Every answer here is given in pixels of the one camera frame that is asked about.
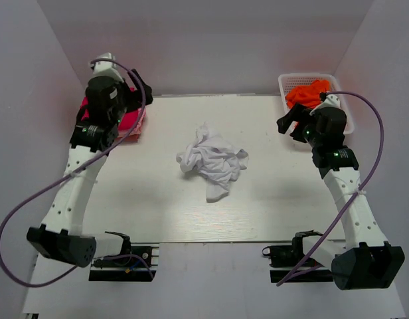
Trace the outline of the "white t shirt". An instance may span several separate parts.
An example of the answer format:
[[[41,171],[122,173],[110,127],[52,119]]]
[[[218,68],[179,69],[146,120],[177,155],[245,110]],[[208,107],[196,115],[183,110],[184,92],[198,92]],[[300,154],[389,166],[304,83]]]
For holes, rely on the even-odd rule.
[[[217,202],[230,193],[230,184],[248,167],[249,154],[225,140],[207,123],[196,129],[193,142],[176,155],[183,173],[197,172],[207,182],[206,201]]]

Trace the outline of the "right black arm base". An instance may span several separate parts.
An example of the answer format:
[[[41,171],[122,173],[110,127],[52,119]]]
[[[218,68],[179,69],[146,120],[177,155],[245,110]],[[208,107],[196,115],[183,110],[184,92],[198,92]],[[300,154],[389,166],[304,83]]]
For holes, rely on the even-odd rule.
[[[305,255],[303,253],[303,238],[320,237],[316,231],[298,232],[288,245],[272,245],[262,249],[262,256],[270,260],[270,282],[279,282]],[[319,268],[312,272],[290,278],[287,283],[333,282],[329,270]]]

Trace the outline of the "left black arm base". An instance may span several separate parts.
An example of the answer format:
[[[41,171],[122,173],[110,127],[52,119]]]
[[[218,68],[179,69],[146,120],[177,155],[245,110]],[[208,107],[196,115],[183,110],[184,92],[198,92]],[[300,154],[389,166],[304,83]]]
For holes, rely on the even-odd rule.
[[[128,256],[95,259],[89,270],[90,282],[152,282],[159,262],[158,244],[133,244]]]

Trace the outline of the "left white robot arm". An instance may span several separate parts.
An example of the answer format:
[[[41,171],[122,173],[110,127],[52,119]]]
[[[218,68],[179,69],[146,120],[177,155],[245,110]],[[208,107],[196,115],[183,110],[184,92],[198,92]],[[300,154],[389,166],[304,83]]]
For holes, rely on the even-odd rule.
[[[123,78],[97,75],[88,81],[85,98],[76,115],[70,138],[65,174],[51,208],[39,227],[30,227],[28,242],[45,258],[85,267],[93,259],[110,256],[117,265],[132,258],[127,235],[106,231],[99,235],[82,232],[84,214],[97,176],[107,160],[104,153],[119,136],[127,113],[153,101],[152,89],[134,70],[134,87]]]

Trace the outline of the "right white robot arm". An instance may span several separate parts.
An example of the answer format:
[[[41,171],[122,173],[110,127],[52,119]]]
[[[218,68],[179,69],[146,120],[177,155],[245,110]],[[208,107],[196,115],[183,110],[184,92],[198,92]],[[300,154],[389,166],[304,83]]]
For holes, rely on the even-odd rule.
[[[335,202],[338,214],[321,235],[306,235],[291,249],[297,263],[277,283],[304,273],[312,260],[330,270],[341,290],[388,288],[404,263],[404,251],[392,246],[380,230],[368,204],[359,163],[345,143],[347,115],[327,106],[312,110],[296,104],[277,121],[278,131],[311,146],[312,159]]]

